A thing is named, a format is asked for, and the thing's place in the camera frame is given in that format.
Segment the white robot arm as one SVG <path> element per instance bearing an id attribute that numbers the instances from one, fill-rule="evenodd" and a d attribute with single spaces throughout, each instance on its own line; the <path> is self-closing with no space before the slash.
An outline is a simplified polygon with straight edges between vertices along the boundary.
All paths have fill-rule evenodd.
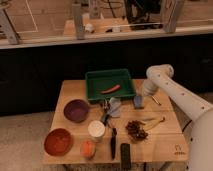
<path id="1" fill-rule="evenodd" d="M 142 95 L 152 96 L 162 89 L 194 122 L 188 171 L 213 171 L 213 104 L 172 80 L 169 64 L 151 66 L 142 83 Z"/>

